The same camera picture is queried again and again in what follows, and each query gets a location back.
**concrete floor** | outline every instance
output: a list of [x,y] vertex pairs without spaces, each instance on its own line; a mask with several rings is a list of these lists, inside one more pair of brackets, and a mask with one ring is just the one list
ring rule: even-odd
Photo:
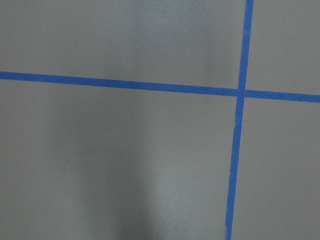
[[[0,71],[237,89],[245,6],[2,1]],[[319,95],[319,10],[254,2],[246,89]],[[224,240],[236,101],[2,79],[0,239]],[[319,118],[245,98],[232,240],[319,238]]]

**blue tape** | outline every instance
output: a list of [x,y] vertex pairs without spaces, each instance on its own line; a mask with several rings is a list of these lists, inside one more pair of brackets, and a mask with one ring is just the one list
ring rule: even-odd
[[320,103],[320,95],[289,93],[289,92],[246,90],[245,97],[255,98],[255,99],[274,99],[274,100],[287,100],[287,101],[298,101],[298,102],[307,102],[307,103]]
[[[320,95],[312,95],[312,94],[259,91],[259,90],[247,90],[247,89],[243,90],[243,89],[233,89],[233,88],[178,85],[178,84],[140,82],[140,81],[123,81],[123,80],[110,80],[110,79],[76,77],[76,76],[57,76],[57,75],[46,75],[46,74],[0,71],[0,79],[40,82],[40,83],[96,86],[96,87],[107,87],[107,88],[138,89],[138,90],[150,90],[150,91],[173,92],[173,93],[218,95],[218,96],[229,96],[229,97],[244,96],[246,98],[254,98],[254,99],[272,99],[272,100],[298,101],[298,102],[307,102],[307,103],[320,103]],[[243,81],[243,79],[244,78],[241,78],[240,80],[241,82],[244,82],[244,86],[245,86],[246,83],[245,81]]]
[[238,89],[0,71],[0,79],[236,97]]
[[249,61],[249,47],[250,47],[253,7],[254,7],[254,1],[246,0],[244,24],[243,24],[242,47],[241,47],[241,60],[240,60],[240,69],[239,69],[239,80],[238,80],[239,92],[238,92],[238,97],[236,99],[236,107],[235,107],[235,126],[233,131],[229,188],[228,188],[228,197],[227,197],[227,203],[226,203],[225,240],[231,240],[231,237],[232,237],[239,153],[240,153],[240,141],[241,141],[241,131],[242,131],[242,119],[244,115],[244,105],[245,105],[245,92],[246,92],[245,89],[246,89],[246,82],[247,82],[247,70],[248,70],[248,61]]

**gray floor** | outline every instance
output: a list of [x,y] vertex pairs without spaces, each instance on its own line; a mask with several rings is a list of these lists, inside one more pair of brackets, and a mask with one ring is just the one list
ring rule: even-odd
[[[319,94],[319,1],[256,0],[247,89]],[[0,2],[0,71],[237,88],[245,0]],[[236,98],[0,81],[0,239],[223,240]],[[319,103],[245,99],[232,240],[320,234]]]

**gray surface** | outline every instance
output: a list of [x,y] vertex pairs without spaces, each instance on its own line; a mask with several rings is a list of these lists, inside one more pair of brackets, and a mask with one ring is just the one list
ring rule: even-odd
[[10,0],[0,70],[237,88],[245,0]]
[[233,240],[320,236],[318,103],[246,99]]
[[2,80],[1,239],[224,239],[235,100]]
[[247,89],[320,94],[320,1],[254,2]]

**blue painter's tape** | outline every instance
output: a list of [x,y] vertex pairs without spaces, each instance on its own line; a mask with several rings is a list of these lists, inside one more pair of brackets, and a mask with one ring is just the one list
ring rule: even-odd
[[236,99],[236,107],[235,107],[235,126],[233,131],[229,188],[228,188],[228,197],[227,197],[227,203],[226,203],[225,240],[231,240],[232,238],[232,227],[233,227],[234,210],[235,210],[236,186],[237,186],[238,164],[239,164],[239,154],[240,154],[242,119],[243,119],[244,105],[245,105],[245,92],[246,92],[245,89],[246,89],[246,82],[247,82],[253,7],[254,7],[254,1],[246,0],[244,24],[243,24],[243,36],[242,36],[241,60],[240,60],[239,80],[238,80],[239,92],[238,92],[238,97]]
[[238,89],[0,71],[0,79],[236,97]]
[[245,97],[255,98],[255,99],[274,99],[274,100],[287,100],[287,101],[298,101],[298,102],[307,102],[307,103],[320,103],[320,95],[289,93],[289,92],[246,90]]
[[253,7],[254,0],[246,0],[238,82],[238,89],[241,90],[246,89]]

